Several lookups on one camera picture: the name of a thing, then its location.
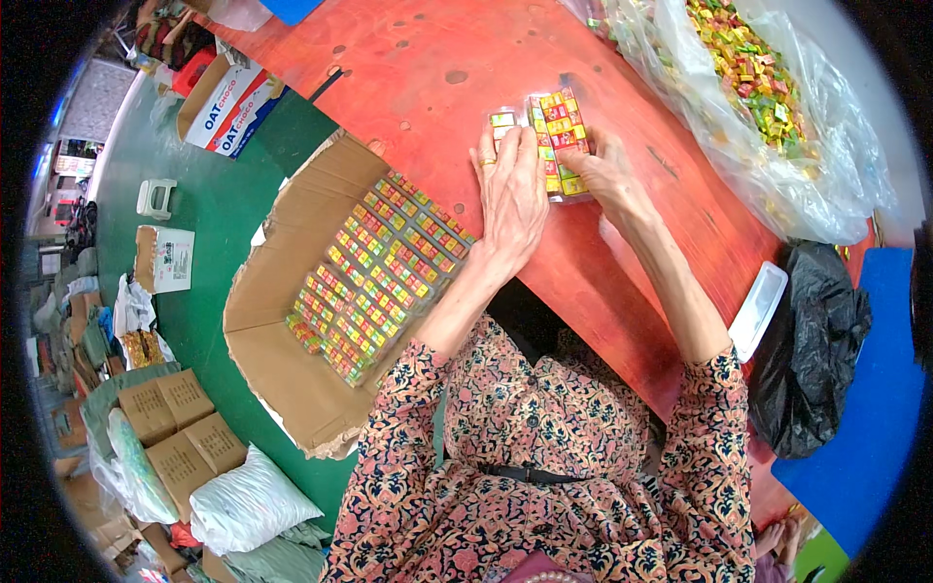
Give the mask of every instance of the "white plastic stool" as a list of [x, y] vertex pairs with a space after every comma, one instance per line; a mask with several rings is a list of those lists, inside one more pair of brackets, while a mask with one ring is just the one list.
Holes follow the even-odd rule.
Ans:
[[[144, 180], [139, 186], [139, 199], [136, 200], [136, 213], [143, 216], [151, 216], [159, 221], [167, 221], [172, 218], [169, 213], [169, 195], [172, 194], [172, 188], [178, 185], [174, 180], [155, 178]], [[162, 188], [165, 195], [162, 197], [162, 204], [159, 208], [153, 206], [158, 198], [159, 188]]]

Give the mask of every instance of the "red wooden table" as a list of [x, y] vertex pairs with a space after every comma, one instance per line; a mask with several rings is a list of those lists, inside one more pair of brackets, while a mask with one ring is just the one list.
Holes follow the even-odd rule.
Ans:
[[[476, 235], [481, 208], [467, 149], [486, 114], [568, 82], [584, 120], [625, 141], [727, 324], [779, 249], [634, 70], [559, 3], [327, 0], [295, 27], [273, 18], [254, 33], [211, 29], [306, 98], [341, 71], [315, 104]], [[682, 369], [673, 337], [631, 249], [617, 236], [617, 263], [600, 238], [599, 215], [592, 202], [553, 206], [519, 277], [667, 418]], [[857, 273], [861, 251], [850, 250]], [[761, 466], [767, 455], [759, 458]], [[774, 481], [765, 473], [757, 481]], [[777, 498], [756, 505], [757, 521], [787, 509]]]

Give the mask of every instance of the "woman's left hand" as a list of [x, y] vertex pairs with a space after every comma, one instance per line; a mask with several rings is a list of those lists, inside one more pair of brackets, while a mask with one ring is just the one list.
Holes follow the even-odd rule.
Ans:
[[[470, 157], [480, 179], [483, 234], [470, 250], [469, 262], [482, 263], [484, 272], [501, 286], [528, 263], [541, 243], [550, 208], [544, 160], [538, 159], [532, 128], [509, 130], [497, 159], [489, 125], [479, 148], [470, 148]], [[480, 164], [482, 160], [495, 162]]]

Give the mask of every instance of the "black belt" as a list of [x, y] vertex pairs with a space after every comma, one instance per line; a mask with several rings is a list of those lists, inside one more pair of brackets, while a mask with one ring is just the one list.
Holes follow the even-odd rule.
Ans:
[[479, 464], [476, 467], [483, 474], [512, 478], [529, 484], [568, 484], [570, 482], [584, 480], [584, 478], [558, 476], [557, 474], [551, 474], [551, 472], [533, 469], [531, 467], [509, 467], [508, 465], [487, 464]]

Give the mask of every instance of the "floral patterned blouse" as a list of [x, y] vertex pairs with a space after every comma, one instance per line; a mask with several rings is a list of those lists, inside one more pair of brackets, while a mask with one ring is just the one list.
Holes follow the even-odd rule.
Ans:
[[[752, 581], [747, 391], [732, 347], [685, 366], [657, 498], [638, 475], [646, 405], [585, 347], [563, 352], [532, 367], [486, 314], [454, 358], [413, 340], [360, 438], [321, 580], [498, 581], [542, 550], [583, 580]], [[444, 391], [450, 458], [435, 467]], [[483, 464], [585, 480], [528, 484]]]

